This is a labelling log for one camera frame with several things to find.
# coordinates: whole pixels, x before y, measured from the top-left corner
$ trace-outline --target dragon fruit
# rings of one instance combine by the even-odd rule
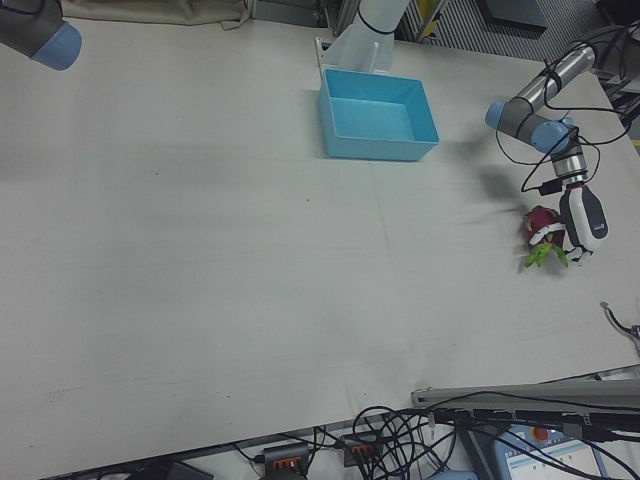
[[[560,263],[568,267],[569,261],[562,248],[564,232],[565,227],[558,212],[540,205],[534,207],[524,216],[525,239],[531,247],[524,266],[528,268],[534,263],[541,266],[551,251],[554,251]]]

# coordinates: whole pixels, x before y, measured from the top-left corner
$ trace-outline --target red emergency button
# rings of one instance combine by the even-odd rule
[[[531,436],[538,442],[544,442],[549,438],[549,430],[546,428],[532,428]]]

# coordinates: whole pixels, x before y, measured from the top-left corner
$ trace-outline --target white tabletop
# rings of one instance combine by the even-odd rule
[[[0,50],[0,477],[637,362],[598,306],[637,318],[627,139],[592,183],[606,247],[583,268],[521,268],[521,215],[558,197],[518,193],[528,170],[483,118],[540,64],[398,45],[393,73],[423,80],[441,145],[413,164],[338,160],[318,31],[73,23],[66,72]],[[607,105],[588,74],[558,102]],[[621,128],[574,118],[591,140]]]

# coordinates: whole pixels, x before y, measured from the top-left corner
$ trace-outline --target green leaf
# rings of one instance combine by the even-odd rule
[[[564,253],[564,250],[562,250],[557,245],[554,245],[553,250],[556,252],[556,255],[558,255],[558,260],[560,260],[560,263],[563,264],[565,267],[569,268],[569,259],[567,258],[567,255]]]
[[[544,261],[547,259],[547,256],[551,251],[551,247],[552,247],[551,243],[545,242],[542,244],[542,248],[540,248],[540,251],[538,252],[538,258],[536,258],[536,263],[538,264],[539,267],[542,266]]]
[[[531,253],[529,253],[529,256],[524,261],[525,268],[529,268],[531,265],[534,264],[534,262],[536,261],[536,258],[538,258],[538,254],[540,253],[541,249],[542,249],[541,243],[537,244],[531,249]]]
[[[524,268],[529,268],[536,261],[538,257],[538,252],[531,252],[527,259],[524,261]]]

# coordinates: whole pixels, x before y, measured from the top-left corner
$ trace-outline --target blue plastic tray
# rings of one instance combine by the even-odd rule
[[[416,161],[439,142],[419,80],[329,69],[318,103],[332,157]]]

